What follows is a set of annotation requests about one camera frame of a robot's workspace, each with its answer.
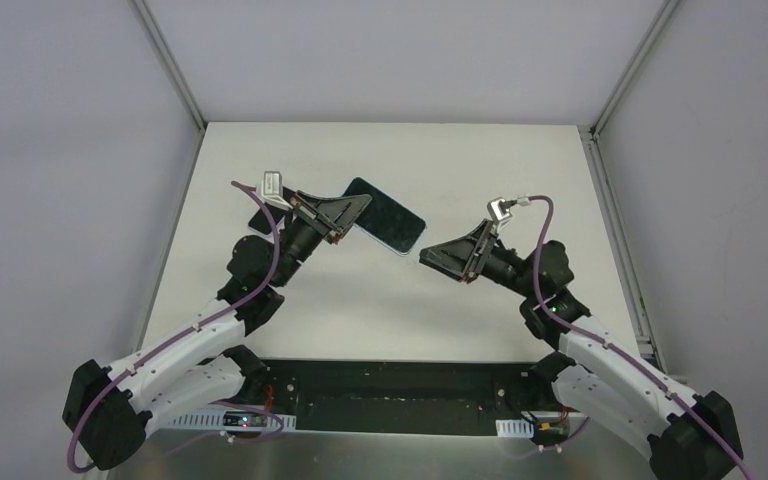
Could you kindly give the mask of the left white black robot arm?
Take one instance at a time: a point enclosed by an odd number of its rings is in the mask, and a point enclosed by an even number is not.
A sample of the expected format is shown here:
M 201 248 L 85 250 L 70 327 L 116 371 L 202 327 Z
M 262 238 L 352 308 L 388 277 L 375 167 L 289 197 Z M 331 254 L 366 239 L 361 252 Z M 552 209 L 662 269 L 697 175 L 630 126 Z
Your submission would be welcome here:
M 244 338 L 282 306 L 279 288 L 315 249 L 342 240 L 372 202 L 368 194 L 321 198 L 298 191 L 288 199 L 291 222 L 278 228 L 253 188 L 241 189 L 264 214 L 272 237 L 238 240 L 227 283 L 175 332 L 107 365 L 89 360 L 74 371 L 62 414 L 72 433 L 72 472 L 124 463 L 160 427 L 192 409 L 232 397 L 257 402 L 264 367 Z

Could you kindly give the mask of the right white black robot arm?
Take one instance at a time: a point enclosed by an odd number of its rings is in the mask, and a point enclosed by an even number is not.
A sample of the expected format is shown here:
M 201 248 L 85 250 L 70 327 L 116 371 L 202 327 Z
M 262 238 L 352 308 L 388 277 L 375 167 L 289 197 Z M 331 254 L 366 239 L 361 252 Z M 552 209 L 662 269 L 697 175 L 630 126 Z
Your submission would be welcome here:
M 522 296 L 526 327 L 553 350 L 529 373 L 536 407 L 560 403 L 586 415 L 634 448 L 658 479 L 723 479 L 742 461 L 731 404 L 715 391 L 695 392 L 617 341 L 570 292 L 574 274 L 562 243 L 542 241 L 523 258 L 484 220 L 419 258 L 456 281 L 484 277 Z

